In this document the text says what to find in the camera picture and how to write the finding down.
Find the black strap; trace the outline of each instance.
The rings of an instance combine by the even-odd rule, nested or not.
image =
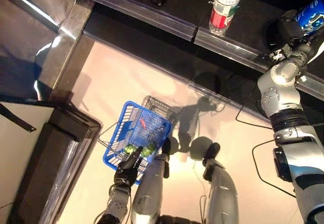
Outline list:
[[[10,121],[14,122],[15,124],[19,125],[24,130],[28,131],[29,133],[37,130],[32,125],[28,124],[26,121],[22,120],[18,116],[14,115],[9,109],[7,109],[3,104],[0,103],[0,114],[3,115],[5,118],[9,119]]]

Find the wire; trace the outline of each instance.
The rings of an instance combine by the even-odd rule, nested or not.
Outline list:
[[[7,207],[8,205],[11,205],[11,204],[13,204],[13,202],[10,202],[8,204],[5,204],[5,205],[1,206],[0,209],[5,208],[5,207]]]
[[[256,146],[252,149],[252,157],[253,157],[253,161],[254,161],[255,169],[256,169],[257,174],[258,174],[258,176],[259,176],[259,178],[261,179],[262,182],[264,182],[264,183],[266,183],[266,184],[268,184],[268,185],[270,185],[270,186],[272,186],[272,187],[274,187],[274,188],[276,188],[276,189],[278,189],[278,190],[284,192],[285,194],[290,195],[290,196],[292,196],[292,197],[295,198],[295,197],[296,197],[295,195],[292,195],[291,193],[287,192],[286,190],[283,190],[283,189],[279,188],[278,186],[273,185],[273,184],[271,184],[271,183],[265,181],[265,180],[262,179],[261,176],[260,176],[259,169],[258,169],[258,166],[257,166],[257,161],[255,160],[255,157],[254,157],[254,150],[255,150],[257,147],[259,147],[259,146],[262,146],[262,145],[264,145],[264,144],[267,144],[267,143],[269,143],[269,142],[273,142],[273,141],[274,141],[274,140],[270,140],[270,141],[267,141],[267,142],[264,142],[264,143],[258,144],[258,145],[256,145]]]
[[[105,134],[108,130],[110,130],[111,128],[113,128],[115,125],[117,125],[118,124],[118,122],[116,122],[116,123],[114,123],[114,124],[112,124],[110,127],[108,127],[103,133],[101,133],[101,134],[99,134],[99,137],[98,137],[98,142],[101,144],[101,145],[103,145],[104,147],[109,147],[102,139],[101,139],[101,136],[103,135],[103,134]]]
[[[245,121],[242,121],[242,120],[239,120],[238,119],[238,116],[240,114],[240,112],[242,111],[242,109],[244,108],[244,105],[242,105],[242,107],[240,108],[240,110],[238,111],[236,117],[235,117],[235,120],[240,122],[240,123],[243,123],[243,124],[248,124],[248,125],[252,125],[252,126],[256,126],[256,127],[260,127],[260,128],[265,128],[265,129],[271,129],[271,127],[267,127],[267,126],[262,126],[262,125],[258,125],[258,124],[252,124],[252,123],[248,123],[248,122],[245,122]]]
[[[103,213],[105,213],[105,211],[106,211],[106,210],[100,212],[100,213],[96,216],[96,218],[95,218],[94,221],[93,221],[93,224],[96,224],[96,223],[97,223],[97,220],[99,219],[99,217],[101,217],[101,216],[103,215]]]
[[[196,161],[194,162],[192,169],[193,169],[194,174],[196,175],[197,179],[199,180],[199,182],[201,183],[201,185],[202,185],[202,187],[204,189],[204,194],[201,195],[201,197],[199,199],[199,208],[200,208],[201,224],[204,224],[205,223],[204,222],[204,217],[205,217],[205,210],[206,210],[206,201],[207,201],[206,188],[205,188],[205,185],[203,184],[203,182],[201,181],[201,179],[198,177],[198,175],[197,175],[197,173],[196,173],[196,171],[194,169],[195,166],[196,166]],[[205,200],[204,200],[204,208],[203,209],[201,207],[201,200],[202,200],[202,198],[205,198]]]
[[[116,122],[116,123],[114,123],[114,124],[112,124],[110,127],[108,127],[108,129],[106,129],[103,133],[101,133],[100,135],[99,135],[99,137],[101,137],[103,134],[105,134],[107,131],[109,131],[111,128],[113,128],[115,125],[117,125],[118,124],[118,121]]]
[[[253,95],[253,92],[254,92],[254,90],[256,88],[257,88],[257,85],[252,89],[252,91],[251,91],[251,93],[250,93],[250,95],[249,95],[249,97],[248,97],[247,100],[250,100],[251,99],[251,97]],[[258,125],[258,124],[252,124],[252,123],[248,123],[248,122],[245,122],[245,121],[242,121],[242,120],[239,120],[238,119],[238,116],[241,113],[242,109],[245,107],[245,103],[247,102],[247,100],[244,100],[243,101],[242,107],[239,109],[239,111],[238,111],[238,113],[237,113],[237,115],[235,117],[235,120],[238,121],[238,122],[240,122],[240,123],[243,123],[243,124],[248,124],[248,125],[252,125],[252,126],[256,126],[256,127],[260,127],[260,128],[265,128],[265,129],[272,129],[272,128],[267,127],[267,126],[262,126],[262,125]]]
[[[311,124],[310,126],[317,127],[317,126],[322,126],[322,125],[324,125],[324,122],[323,123],[318,123],[318,124]]]

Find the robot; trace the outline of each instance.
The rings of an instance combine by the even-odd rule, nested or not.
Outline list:
[[[292,183],[306,224],[324,223],[324,146],[303,113],[295,82],[307,63],[323,51],[324,37],[317,36],[293,48],[288,57],[258,80],[262,108],[271,121],[277,145],[273,150],[277,175]],[[218,144],[212,144],[203,160],[204,179],[211,183],[205,224],[236,224],[239,222],[237,192],[231,176],[215,160],[219,150]],[[99,224],[121,224],[125,219],[141,151],[139,147],[120,163]],[[173,223],[164,222],[159,216],[163,178],[169,177],[169,151],[166,140],[162,153],[148,166],[133,201],[132,224]]]

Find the floor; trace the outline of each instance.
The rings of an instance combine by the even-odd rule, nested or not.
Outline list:
[[[296,200],[261,182],[255,170],[251,150],[271,140],[272,131],[235,121],[238,108],[208,98],[168,73],[99,43],[94,44],[73,93],[73,103],[100,120],[103,129],[118,120],[126,101],[141,104],[147,95],[180,110],[180,120],[172,133],[176,147],[170,159],[170,178],[164,180],[162,214],[201,221],[199,199],[208,194],[209,184],[202,178],[204,168],[199,159],[206,143],[218,142],[221,151],[217,159],[226,167],[237,188],[240,223],[302,223]],[[239,118],[269,126],[244,111]],[[113,130],[108,131],[103,139],[108,141],[112,133]],[[256,150],[260,174],[293,192],[291,184],[276,176],[274,147],[271,142]],[[104,152],[105,147],[98,143],[58,223],[92,223],[106,208],[114,171],[103,163]]]

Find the soda can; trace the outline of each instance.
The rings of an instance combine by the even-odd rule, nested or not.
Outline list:
[[[306,34],[312,34],[324,25],[324,2],[314,0],[296,16],[296,21]]]

